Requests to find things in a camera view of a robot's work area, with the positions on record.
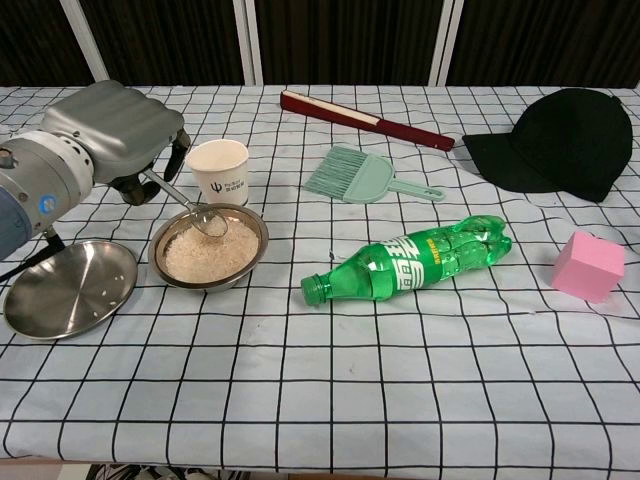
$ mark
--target metal spoon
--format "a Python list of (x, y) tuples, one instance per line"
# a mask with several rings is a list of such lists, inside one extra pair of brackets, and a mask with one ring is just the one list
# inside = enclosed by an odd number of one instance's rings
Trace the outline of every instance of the metal spoon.
[(175, 200), (184, 205), (187, 210), (189, 210), (189, 220), (191, 221), (191, 224), (200, 232), (213, 238), (222, 237), (225, 233), (227, 233), (229, 225), (227, 225), (227, 221), (222, 215), (218, 213), (217, 210), (212, 210), (206, 205), (198, 206), (195, 203), (191, 202), (187, 197), (185, 197), (182, 193), (165, 182), (160, 175), (158, 175), (151, 169), (145, 170), (142, 173), (149, 180), (153, 180), (158, 185), (160, 185), (160, 188), (162, 188)]

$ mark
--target pink cube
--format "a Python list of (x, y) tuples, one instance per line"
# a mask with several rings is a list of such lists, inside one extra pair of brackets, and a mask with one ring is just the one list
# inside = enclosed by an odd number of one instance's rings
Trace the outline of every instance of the pink cube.
[(603, 302), (624, 275), (624, 248), (575, 232), (553, 267), (551, 286), (589, 302)]

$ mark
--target white checkered tablecloth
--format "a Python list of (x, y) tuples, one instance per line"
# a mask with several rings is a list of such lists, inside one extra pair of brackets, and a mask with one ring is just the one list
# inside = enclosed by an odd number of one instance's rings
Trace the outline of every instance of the white checkered tablecloth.
[[(97, 186), (56, 228), (67, 241), (129, 247), (138, 284), (113, 319), (75, 338), (32, 342), (0, 326), (0, 457), (439, 480), (640, 478), (640, 91), (611, 91), (634, 125), (633, 158), (593, 204), (496, 189), (473, 173), (459, 141), (510, 130), (553, 88), (291, 89), (440, 131), (457, 146), (445, 154), (283, 112), (278, 86), (141, 89), (184, 114), (195, 144), (249, 146), (249, 207), (268, 224), (268, 251), (225, 293), (168, 288), (145, 249), (182, 207), (165, 194), (130, 207)], [(0, 140), (35, 128), (46, 105), (73, 91), (0, 89)], [(443, 187), (447, 199), (394, 193), (362, 206), (301, 190), (332, 144), (390, 156), (400, 178)], [(188, 171), (175, 183), (198, 197)], [(492, 269), (387, 302), (304, 304), (302, 277), (362, 245), (470, 214), (508, 221), (514, 247)], [(625, 278), (606, 303), (549, 286), (578, 228), (626, 246)]]

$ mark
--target black baseball cap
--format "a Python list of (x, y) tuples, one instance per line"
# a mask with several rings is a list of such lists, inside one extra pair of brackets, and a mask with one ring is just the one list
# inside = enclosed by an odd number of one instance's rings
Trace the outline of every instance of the black baseball cap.
[(498, 187), (601, 202), (631, 158), (633, 136), (617, 97), (566, 88), (531, 104), (509, 133), (462, 139)]

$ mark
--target bottle cap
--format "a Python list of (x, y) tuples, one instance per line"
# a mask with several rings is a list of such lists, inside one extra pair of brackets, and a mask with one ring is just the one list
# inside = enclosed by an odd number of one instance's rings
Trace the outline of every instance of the bottle cap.
[(300, 286), (302, 287), (302, 293), (307, 305), (320, 305), (327, 301), (322, 282), (320, 282), (318, 275), (303, 278)]

